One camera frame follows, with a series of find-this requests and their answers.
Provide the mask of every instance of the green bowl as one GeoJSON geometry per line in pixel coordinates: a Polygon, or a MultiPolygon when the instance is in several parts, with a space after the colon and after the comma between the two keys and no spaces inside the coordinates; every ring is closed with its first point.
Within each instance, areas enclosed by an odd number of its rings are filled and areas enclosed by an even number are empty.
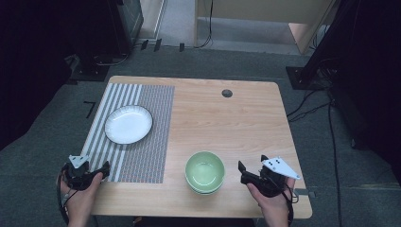
{"type": "Polygon", "coordinates": [[[189,186],[198,193],[211,194],[224,181],[224,164],[216,154],[201,151],[189,158],[185,166],[185,178],[189,186]]]}

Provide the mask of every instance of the hand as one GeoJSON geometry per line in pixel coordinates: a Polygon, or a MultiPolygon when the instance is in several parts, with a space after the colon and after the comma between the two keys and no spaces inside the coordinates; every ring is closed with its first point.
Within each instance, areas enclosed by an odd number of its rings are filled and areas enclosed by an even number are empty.
{"type": "MultiPolygon", "coordinates": [[[[287,178],[287,185],[289,188],[293,188],[295,185],[295,179],[287,178]]],[[[256,186],[252,183],[247,183],[248,189],[251,192],[253,198],[258,202],[258,205],[262,209],[263,217],[266,223],[270,227],[281,227],[288,226],[288,207],[287,201],[282,194],[268,198],[263,196],[256,186]]],[[[287,188],[285,190],[287,197],[290,199],[292,192],[287,188]]]]}
{"type": "Polygon", "coordinates": [[[68,226],[80,227],[86,226],[91,216],[92,207],[94,206],[96,191],[100,186],[103,173],[97,173],[92,180],[91,185],[84,191],[71,190],[65,181],[61,181],[62,194],[69,194],[70,199],[67,201],[67,210],[69,223],[68,226]]]}

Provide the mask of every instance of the cable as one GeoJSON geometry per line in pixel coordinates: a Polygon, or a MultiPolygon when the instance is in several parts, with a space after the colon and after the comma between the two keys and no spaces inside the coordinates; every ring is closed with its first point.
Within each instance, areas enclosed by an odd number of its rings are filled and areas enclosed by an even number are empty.
{"type": "Polygon", "coordinates": [[[68,197],[68,199],[64,202],[64,208],[65,208],[65,204],[67,204],[67,202],[75,195],[75,194],[77,194],[77,190],[70,196],[70,197],[68,197]]]}
{"type": "Polygon", "coordinates": [[[375,182],[377,182],[378,179],[379,179],[381,176],[383,176],[385,173],[390,172],[390,171],[392,171],[391,168],[387,168],[387,169],[385,169],[384,171],[382,171],[382,172],[381,172],[380,174],[378,174],[377,177],[375,178],[375,182]]]}
{"type": "Polygon", "coordinates": [[[212,40],[212,14],[213,14],[213,0],[212,0],[212,4],[210,6],[209,35],[207,36],[206,41],[204,42],[204,44],[202,44],[200,46],[194,46],[194,48],[196,48],[196,49],[207,46],[209,44],[209,42],[212,40]]]}
{"type": "Polygon", "coordinates": [[[339,224],[342,226],[342,218],[341,218],[341,191],[340,191],[340,180],[339,180],[339,170],[338,170],[338,160],[337,160],[337,147],[336,147],[336,139],[334,137],[333,132],[333,124],[331,123],[331,103],[328,105],[328,122],[330,124],[330,132],[331,138],[333,141],[333,151],[334,151],[334,171],[336,175],[336,184],[337,184],[337,210],[339,213],[339,224]]]}
{"type": "MultiPolygon", "coordinates": [[[[324,30],[322,31],[322,37],[324,37],[324,35],[326,34],[327,27],[328,27],[328,25],[326,25],[324,27],[324,30]]],[[[313,40],[312,40],[312,45],[309,47],[310,49],[316,50],[318,48],[318,45],[320,43],[318,38],[319,38],[318,37],[318,32],[316,32],[316,34],[315,34],[315,36],[313,37],[313,40]]]]}
{"type": "Polygon", "coordinates": [[[301,107],[304,105],[304,103],[306,102],[307,98],[308,98],[309,96],[311,96],[312,94],[314,94],[315,92],[318,92],[318,91],[322,91],[322,90],[314,90],[314,91],[312,91],[311,93],[309,93],[307,96],[304,96],[304,99],[302,100],[302,102],[301,102],[301,104],[298,106],[298,108],[295,109],[295,111],[293,111],[293,112],[287,114],[287,117],[289,117],[289,116],[295,114],[296,112],[298,112],[298,111],[301,109],[301,107]]]}
{"type": "Polygon", "coordinates": [[[299,201],[299,197],[298,195],[296,195],[297,201],[294,202],[294,194],[292,193],[292,189],[288,186],[288,184],[284,183],[283,187],[286,186],[288,188],[291,200],[288,198],[288,196],[286,195],[286,189],[285,188],[281,188],[279,185],[277,185],[277,183],[268,175],[264,176],[265,178],[268,178],[270,180],[271,183],[274,184],[274,186],[280,190],[281,195],[283,195],[284,199],[286,200],[286,204],[287,204],[287,208],[288,208],[288,226],[291,225],[292,221],[294,220],[294,209],[292,207],[293,203],[297,203],[299,201]]]}
{"type": "Polygon", "coordinates": [[[98,226],[99,226],[99,224],[97,223],[97,218],[96,218],[96,216],[92,216],[92,221],[94,222],[95,227],[98,227],[98,226]]]}
{"type": "Polygon", "coordinates": [[[316,108],[313,108],[312,110],[309,110],[309,111],[307,111],[307,112],[299,113],[298,115],[296,115],[296,116],[294,116],[292,119],[290,119],[288,122],[295,122],[295,121],[297,121],[297,120],[299,120],[299,119],[302,119],[302,118],[306,117],[308,114],[315,113],[317,110],[319,110],[320,108],[323,108],[323,107],[329,105],[330,103],[331,103],[331,101],[328,102],[328,103],[325,103],[325,104],[323,104],[323,105],[320,105],[320,106],[318,106],[318,107],[316,107],[316,108]]]}
{"type": "MultiPolygon", "coordinates": [[[[140,45],[141,45],[141,44],[135,44],[135,45],[132,47],[132,49],[130,50],[130,52],[132,52],[132,50],[133,50],[135,47],[140,46],[140,45]]],[[[97,63],[96,65],[99,65],[99,66],[116,66],[116,65],[121,64],[122,62],[124,62],[124,61],[128,58],[129,55],[130,55],[130,54],[123,55],[123,56],[125,56],[124,59],[121,60],[121,61],[118,61],[118,62],[112,62],[112,63],[97,63]]]]}
{"type": "Polygon", "coordinates": [[[56,191],[56,193],[57,193],[57,200],[58,200],[58,203],[59,203],[59,210],[61,212],[62,219],[68,225],[69,219],[68,219],[67,213],[65,211],[65,207],[64,207],[65,203],[62,204],[62,201],[61,201],[61,181],[62,181],[61,177],[62,177],[62,173],[64,172],[65,169],[67,169],[67,165],[64,165],[60,170],[59,177],[57,178],[57,189],[56,189],[57,191],[56,191]]]}

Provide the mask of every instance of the finger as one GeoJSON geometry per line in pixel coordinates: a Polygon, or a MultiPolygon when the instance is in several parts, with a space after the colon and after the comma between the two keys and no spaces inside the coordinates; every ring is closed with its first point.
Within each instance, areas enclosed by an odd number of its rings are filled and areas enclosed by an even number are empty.
{"type": "Polygon", "coordinates": [[[288,185],[289,188],[294,188],[295,179],[288,177],[287,178],[287,185],[288,185]]]}
{"type": "Polygon", "coordinates": [[[102,179],[103,179],[103,173],[101,172],[97,173],[95,177],[92,179],[92,183],[87,190],[95,193],[99,188],[102,179]]]}
{"type": "Polygon", "coordinates": [[[68,191],[70,190],[70,187],[67,185],[67,183],[63,180],[64,178],[64,172],[61,175],[60,179],[60,191],[64,194],[67,194],[68,191]]]}
{"type": "Polygon", "coordinates": [[[259,201],[259,199],[263,197],[263,195],[259,192],[259,189],[257,189],[257,187],[252,183],[247,183],[247,187],[256,201],[259,201]]]}

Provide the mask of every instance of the controller strap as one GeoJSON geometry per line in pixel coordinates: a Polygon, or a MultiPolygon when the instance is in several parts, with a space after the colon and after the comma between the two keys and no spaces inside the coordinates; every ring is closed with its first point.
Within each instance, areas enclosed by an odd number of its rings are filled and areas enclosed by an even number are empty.
{"type": "Polygon", "coordinates": [[[68,215],[67,215],[67,212],[66,212],[66,210],[65,210],[65,204],[66,204],[66,199],[67,198],[65,198],[65,196],[64,196],[64,198],[61,198],[61,181],[62,181],[62,173],[65,171],[65,170],[67,170],[67,168],[68,168],[68,165],[67,164],[65,164],[63,167],[62,167],[62,169],[61,169],[61,171],[60,171],[60,173],[59,173],[59,177],[57,178],[57,199],[58,199],[58,201],[59,201],[59,210],[60,210],[60,212],[61,212],[61,216],[62,216],[62,219],[64,220],[64,222],[68,225],[68,222],[69,222],[69,218],[68,218],[68,215]]]}
{"type": "Polygon", "coordinates": [[[294,208],[292,207],[292,196],[291,200],[287,197],[286,193],[283,191],[281,194],[284,196],[287,202],[288,208],[288,226],[291,225],[292,221],[294,220],[294,208]]]}

